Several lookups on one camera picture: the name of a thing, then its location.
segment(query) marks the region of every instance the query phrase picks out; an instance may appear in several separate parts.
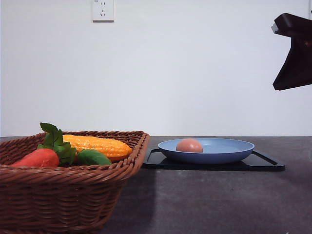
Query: black tray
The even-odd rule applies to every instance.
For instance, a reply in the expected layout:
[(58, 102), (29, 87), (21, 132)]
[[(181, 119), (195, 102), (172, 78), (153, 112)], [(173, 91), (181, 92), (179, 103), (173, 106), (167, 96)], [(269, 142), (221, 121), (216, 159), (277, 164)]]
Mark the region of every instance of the black tray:
[(190, 164), (169, 160), (159, 149), (148, 150), (144, 159), (143, 168), (167, 169), (167, 170), (206, 170), (206, 171), (257, 171), (280, 172), (285, 170), (285, 164), (271, 156), (252, 151), (252, 153), (240, 162), (227, 164)]

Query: green leaf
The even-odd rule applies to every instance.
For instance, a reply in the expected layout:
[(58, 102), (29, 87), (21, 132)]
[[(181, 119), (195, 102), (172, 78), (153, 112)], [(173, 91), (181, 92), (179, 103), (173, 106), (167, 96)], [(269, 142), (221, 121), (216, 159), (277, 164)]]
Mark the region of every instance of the green leaf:
[(61, 146), (61, 145), (54, 145), (53, 150), (54, 150), (56, 153), (58, 153), (58, 152), (64, 151), (64, 150), (65, 150), (65, 147), (64, 147), (64, 146)]
[(51, 123), (40, 123), (40, 127), (47, 133), (55, 133), (58, 131), (58, 128)]
[(112, 162), (101, 152), (93, 149), (84, 149), (78, 153), (80, 165), (110, 165)]
[(43, 144), (38, 148), (53, 149), (60, 161), (60, 165), (71, 165), (75, 158), (76, 148), (71, 148), (69, 142), (63, 142), (63, 132), (50, 123), (40, 123), (43, 131), (46, 132)]
[(71, 165), (74, 162), (76, 148), (65, 149), (58, 152), (60, 165)]
[(63, 132), (59, 129), (54, 135), (54, 144), (62, 145), (63, 144)]

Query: brown wicker basket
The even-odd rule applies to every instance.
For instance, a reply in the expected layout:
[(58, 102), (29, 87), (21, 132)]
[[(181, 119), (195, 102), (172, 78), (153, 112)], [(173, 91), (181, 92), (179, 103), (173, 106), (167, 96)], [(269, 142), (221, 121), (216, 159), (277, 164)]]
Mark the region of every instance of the brown wicker basket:
[(122, 187), (141, 168), (149, 135), (142, 132), (64, 132), (118, 139), (133, 148), (106, 166), (7, 166), (36, 149), (45, 133), (0, 145), (0, 233), (96, 234), (110, 217)]

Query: electrical outlet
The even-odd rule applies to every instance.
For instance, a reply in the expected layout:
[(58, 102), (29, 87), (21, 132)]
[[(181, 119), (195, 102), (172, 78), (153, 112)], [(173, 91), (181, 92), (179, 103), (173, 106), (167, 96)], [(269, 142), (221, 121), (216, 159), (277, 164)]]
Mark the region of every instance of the electrical outlet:
[(93, 22), (114, 22), (114, 0), (92, 0)]

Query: dark countertop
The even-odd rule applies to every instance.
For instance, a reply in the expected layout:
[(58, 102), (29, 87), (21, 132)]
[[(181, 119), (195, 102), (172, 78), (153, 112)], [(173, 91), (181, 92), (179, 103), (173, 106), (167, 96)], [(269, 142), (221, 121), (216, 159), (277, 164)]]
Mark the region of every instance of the dark countertop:
[[(149, 146), (174, 138), (153, 136)], [(142, 168), (100, 234), (311, 234), (312, 136), (224, 138), (253, 143), (286, 170)]]

